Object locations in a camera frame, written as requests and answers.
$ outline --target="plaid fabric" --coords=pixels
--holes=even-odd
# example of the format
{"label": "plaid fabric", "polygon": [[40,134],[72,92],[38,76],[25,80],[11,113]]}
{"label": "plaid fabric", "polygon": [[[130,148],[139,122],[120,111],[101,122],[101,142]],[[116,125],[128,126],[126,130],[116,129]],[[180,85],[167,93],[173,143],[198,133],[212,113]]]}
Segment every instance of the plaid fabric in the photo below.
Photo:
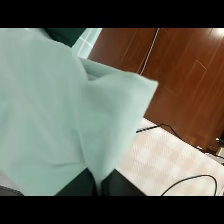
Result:
{"label": "plaid fabric", "polygon": [[[140,128],[154,126],[143,119]],[[224,167],[162,128],[136,134],[117,170],[146,195],[161,195],[175,182],[202,174],[214,176],[223,194]],[[215,182],[199,177],[182,182],[166,195],[214,195]]]}

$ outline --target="table surface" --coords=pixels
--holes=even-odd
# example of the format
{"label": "table surface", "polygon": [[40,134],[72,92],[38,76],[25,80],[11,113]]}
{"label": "table surface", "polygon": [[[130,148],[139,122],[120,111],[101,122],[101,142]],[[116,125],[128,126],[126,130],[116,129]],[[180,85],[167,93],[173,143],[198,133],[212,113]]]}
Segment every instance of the table surface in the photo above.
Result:
{"label": "table surface", "polygon": [[[154,126],[143,119],[140,128]],[[136,134],[117,170],[146,195],[161,195],[175,182],[209,174],[216,178],[216,195],[224,189],[224,167],[162,128]],[[200,177],[182,182],[166,195],[214,195],[215,182]]]}

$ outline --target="checkered tablecloth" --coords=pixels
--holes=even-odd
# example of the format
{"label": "checkered tablecloth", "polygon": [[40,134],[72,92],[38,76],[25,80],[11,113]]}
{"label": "checkered tablecloth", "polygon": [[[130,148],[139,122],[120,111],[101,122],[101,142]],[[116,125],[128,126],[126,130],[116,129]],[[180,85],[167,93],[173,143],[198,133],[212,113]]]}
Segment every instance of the checkered tablecloth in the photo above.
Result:
{"label": "checkered tablecloth", "polygon": [[[154,126],[143,119],[139,128]],[[161,195],[175,182],[209,174],[218,182],[217,195],[223,194],[224,166],[181,141],[162,128],[136,134],[117,170],[146,195]],[[214,195],[210,177],[182,182],[166,195]]]}

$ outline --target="light green cloth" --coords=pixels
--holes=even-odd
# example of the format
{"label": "light green cloth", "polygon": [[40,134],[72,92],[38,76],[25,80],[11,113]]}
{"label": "light green cloth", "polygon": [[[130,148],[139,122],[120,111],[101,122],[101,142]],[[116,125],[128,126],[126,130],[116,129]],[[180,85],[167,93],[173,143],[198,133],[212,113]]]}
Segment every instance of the light green cloth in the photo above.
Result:
{"label": "light green cloth", "polygon": [[88,167],[118,164],[157,82],[72,56],[24,29],[0,31],[0,171],[25,195],[55,195]]}

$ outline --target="brown wooden floor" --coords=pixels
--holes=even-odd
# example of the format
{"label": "brown wooden floor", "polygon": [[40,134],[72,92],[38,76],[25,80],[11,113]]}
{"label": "brown wooden floor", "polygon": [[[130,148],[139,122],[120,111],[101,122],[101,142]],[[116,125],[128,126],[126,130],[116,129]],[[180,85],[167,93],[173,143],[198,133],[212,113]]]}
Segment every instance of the brown wooden floor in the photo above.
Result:
{"label": "brown wooden floor", "polygon": [[143,76],[160,85],[145,117],[201,147],[224,130],[222,28],[160,28]]}

